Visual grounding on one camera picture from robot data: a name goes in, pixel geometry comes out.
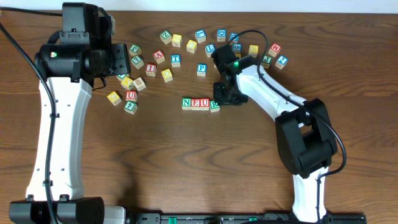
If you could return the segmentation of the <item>blue P block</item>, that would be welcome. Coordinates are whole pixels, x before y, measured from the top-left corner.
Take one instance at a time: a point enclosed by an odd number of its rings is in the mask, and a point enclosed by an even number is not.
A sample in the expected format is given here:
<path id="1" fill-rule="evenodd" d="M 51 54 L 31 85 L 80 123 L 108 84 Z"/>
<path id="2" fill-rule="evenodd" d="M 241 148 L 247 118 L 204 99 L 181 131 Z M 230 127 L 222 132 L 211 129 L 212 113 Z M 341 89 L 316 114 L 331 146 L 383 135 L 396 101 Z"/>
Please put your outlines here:
<path id="1" fill-rule="evenodd" d="M 205 77 L 206 76 L 206 71 L 207 71 L 207 65 L 204 63 L 199 63 L 197 65 L 197 75 L 199 77 Z"/>

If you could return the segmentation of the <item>red E block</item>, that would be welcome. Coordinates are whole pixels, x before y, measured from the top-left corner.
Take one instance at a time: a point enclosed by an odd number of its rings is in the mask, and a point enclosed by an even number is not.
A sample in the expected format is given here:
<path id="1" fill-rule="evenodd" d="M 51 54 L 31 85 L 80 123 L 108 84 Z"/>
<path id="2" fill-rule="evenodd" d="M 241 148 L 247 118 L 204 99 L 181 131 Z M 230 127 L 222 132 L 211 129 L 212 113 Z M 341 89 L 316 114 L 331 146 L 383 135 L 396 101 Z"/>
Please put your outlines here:
<path id="1" fill-rule="evenodd" d="M 191 110 L 200 110 L 200 99 L 198 98 L 191 99 Z"/>

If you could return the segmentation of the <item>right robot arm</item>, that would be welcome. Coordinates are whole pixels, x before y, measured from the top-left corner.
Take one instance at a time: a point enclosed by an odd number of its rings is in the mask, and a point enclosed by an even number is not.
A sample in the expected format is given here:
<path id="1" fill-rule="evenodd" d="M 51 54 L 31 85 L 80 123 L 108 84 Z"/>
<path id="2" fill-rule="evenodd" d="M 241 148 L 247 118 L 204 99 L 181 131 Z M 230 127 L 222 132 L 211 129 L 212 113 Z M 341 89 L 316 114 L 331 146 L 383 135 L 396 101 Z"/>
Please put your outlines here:
<path id="1" fill-rule="evenodd" d="M 325 104 L 291 93 L 252 56 L 238 58 L 229 45 L 218 47 L 211 58 L 221 75 L 213 85 L 215 102 L 238 106 L 252 99 L 275 122 L 279 157 L 293 175 L 295 218 L 326 221 L 324 181 L 337 144 Z"/>

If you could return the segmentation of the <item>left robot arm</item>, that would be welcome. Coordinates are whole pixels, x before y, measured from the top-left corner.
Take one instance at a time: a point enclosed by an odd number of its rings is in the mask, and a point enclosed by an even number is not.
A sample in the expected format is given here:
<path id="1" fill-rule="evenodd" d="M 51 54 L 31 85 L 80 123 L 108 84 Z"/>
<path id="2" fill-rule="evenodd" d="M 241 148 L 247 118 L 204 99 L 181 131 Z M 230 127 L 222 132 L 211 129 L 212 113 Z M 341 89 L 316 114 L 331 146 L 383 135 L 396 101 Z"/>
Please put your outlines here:
<path id="1" fill-rule="evenodd" d="M 115 21 L 102 7 L 66 2 L 63 28 L 29 59 L 38 78 L 41 119 L 37 157 L 25 199 L 13 201 L 14 223 L 127 223 L 127 211 L 84 195 L 81 150 L 86 110 L 96 78 L 131 71 Z"/>

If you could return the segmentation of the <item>red I block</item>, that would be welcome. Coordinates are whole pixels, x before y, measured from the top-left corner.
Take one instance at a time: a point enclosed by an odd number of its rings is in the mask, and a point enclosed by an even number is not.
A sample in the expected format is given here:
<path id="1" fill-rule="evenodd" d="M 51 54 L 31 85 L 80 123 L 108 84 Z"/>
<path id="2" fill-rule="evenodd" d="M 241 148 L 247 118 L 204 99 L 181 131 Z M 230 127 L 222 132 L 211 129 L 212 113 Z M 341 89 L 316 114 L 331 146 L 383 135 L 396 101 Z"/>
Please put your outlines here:
<path id="1" fill-rule="evenodd" d="M 146 65 L 145 71 L 146 71 L 146 75 L 147 76 L 154 77 L 156 75 L 156 72 L 157 72 L 157 67 L 153 63 L 148 63 Z"/>

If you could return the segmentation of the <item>green N block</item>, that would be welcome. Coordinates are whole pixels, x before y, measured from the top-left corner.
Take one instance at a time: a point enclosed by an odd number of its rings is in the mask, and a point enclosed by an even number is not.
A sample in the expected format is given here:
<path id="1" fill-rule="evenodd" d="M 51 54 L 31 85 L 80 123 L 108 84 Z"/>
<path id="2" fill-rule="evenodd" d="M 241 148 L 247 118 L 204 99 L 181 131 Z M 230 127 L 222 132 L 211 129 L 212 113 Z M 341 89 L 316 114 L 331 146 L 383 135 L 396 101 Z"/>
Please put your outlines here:
<path id="1" fill-rule="evenodd" d="M 183 110 L 191 110 L 192 99 L 191 98 L 182 98 L 182 109 Z"/>

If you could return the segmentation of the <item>green R block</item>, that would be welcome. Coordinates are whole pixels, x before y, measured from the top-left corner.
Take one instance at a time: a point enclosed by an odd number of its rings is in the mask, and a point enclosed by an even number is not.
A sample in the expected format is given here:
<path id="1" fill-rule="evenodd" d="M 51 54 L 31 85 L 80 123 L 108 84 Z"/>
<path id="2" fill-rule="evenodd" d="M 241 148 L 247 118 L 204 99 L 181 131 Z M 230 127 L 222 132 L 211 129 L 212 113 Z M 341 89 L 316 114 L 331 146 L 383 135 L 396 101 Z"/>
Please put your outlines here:
<path id="1" fill-rule="evenodd" d="M 214 112 L 217 112 L 219 110 L 220 110 L 220 105 L 216 101 L 211 100 L 210 101 L 210 111 L 212 113 L 214 113 Z"/>

